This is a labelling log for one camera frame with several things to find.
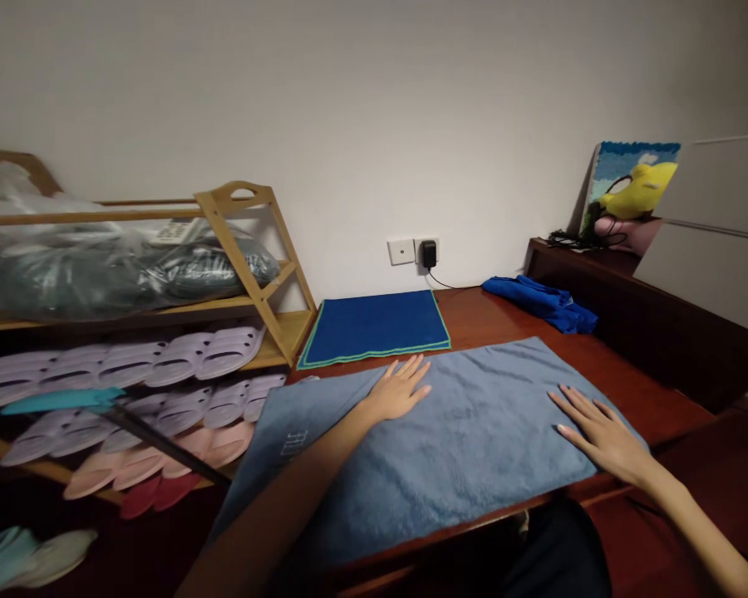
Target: green trim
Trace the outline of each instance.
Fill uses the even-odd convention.
[[[308,352],[310,351],[310,347],[313,344],[313,337],[316,335],[316,330],[318,329],[319,322],[321,321],[322,314],[324,312],[324,301],[322,301],[322,306],[319,308],[318,316],[316,318],[316,323],[313,325],[313,330],[310,332],[310,336],[308,337],[308,343],[305,345],[305,350],[302,352],[302,355],[300,355],[299,362],[297,363],[297,370],[313,370],[315,368],[324,367],[325,365],[333,365],[337,363],[349,363],[351,361],[359,361],[362,359],[366,359],[367,357],[389,357],[392,355],[404,355],[406,353],[418,353],[422,351],[451,349],[451,338],[449,336],[449,329],[446,328],[446,323],[443,321],[443,316],[440,314],[440,308],[438,307],[438,301],[437,299],[435,299],[434,292],[432,293],[432,299],[435,303],[435,309],[438,311],[438,317],[440,318],[440,323],[443,325],[443,330],[446,333],[445,341],[438,341],[436,343],[430,343],[428,345],[399,347],[396,349],[390,349],[390,350],[384,350],[384,351],[367,351],[366,353],[361,353],[360,355],[342,355],[340,357],[336,357],[331,360],[308,362],[307,361]]]

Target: wooden shoe rack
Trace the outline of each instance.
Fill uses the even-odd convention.
[[[52,196],[54,193],[62,190],[47,168],[32,154],[0,151],[0,162],[2,161],[13,162],[22,166],[31,175],[31,181],[44,195]],[[247,196],[234,197],[238,192],[245,192]],[[144,314],[144,317],[141,319],[129,319],[128,321],[139,321],[142,322],[139,327],[149,327],[150,323],[154,323],[155,318],[159,316],[188,314],[193,315],[194,320],[197,321],[209,319],[209,316],[206,318],[206,315],[209,315],[213,310],[227,310],[228,308],[251,306],[260,315],[268,330],[266,336],[263,338],[263,344],[258,354],[241,369],[256,370],[275,365],[294,366],[299,348],[316,317],[316,305],[271,187],[246,183],[244,181],[234,181],[211,191],[194,194],[194,197],[189,199],[98,203],[111,211],[1,215],[0,226],[205,218],[243,283],[246,294],[152,311]],[[261,288],[255,280],[228,225],[228,220],[238,218],[242,212],[250,208],[256,209],[245,212],[244,217],[248,218],[250,214],[254,217],[254,213],[259,211],[260,207],[270,210],[287,254],[287,259],[280,262],[280,273],[277,278],[264,288]],[[269,305],[269,301],[272,295],[291,276],[296,276],[298,280],[298,285],[304,296],[307,309],[275,313]],[[217,311],[217,319],[222,317],[219,315],[221,313],[223,312]],[[163,324],[164,322],[165,318],[161,318],[161,323]],[[15,320],[7,314],[0,312],[0,331],[55,325]],[[9,443],[0,439],[0,458],[8,451],[9,446]],[[69,476],[71,475],[68,469],[50,461],[28,463],[24,468],[64,484],[69,482]],[[122,495],[121,493],[106,490],[98,493],[97,496],[111,502],[120,502]]]

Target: yellow cartoon character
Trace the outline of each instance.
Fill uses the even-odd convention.
[[[676,172],[674,162],[661,162],[649,166],[638,164],[632,169],[632,177],[624,177],[618,180],[609,191],[605,193],[598,202],[608,213],[624,220],[640,218],[643,214],[651,212],[659,203],[659,199],[667,184],[671,182],[673,173]],[[619,191],[618,183],[629,181]]]

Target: white cabinet door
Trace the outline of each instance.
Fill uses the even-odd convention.
[[[634,276],[748,328],[748,237],[664,223]]]
[[[748,137],[697,141],[678,163],[654,215],[748,233]]]

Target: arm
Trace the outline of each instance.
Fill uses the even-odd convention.
[[[559,425],[559,432],[605,471],[647,493],[671,518],[724,594],[748,596],[748,562],[701,510],[687,488],[634,437],[614,410],[560,386],[568,400],[549,396],[587,435]]]
[[[430,386],[413,392],[430,369],[429,362],[419,369],[423,359],[423,355],[412,356],[396,373],[394,361],[372,392],[296,457],[197,559],[176,596],[263,593],[280,559],[368,431],[385,419],[400,418],[429,394]]]

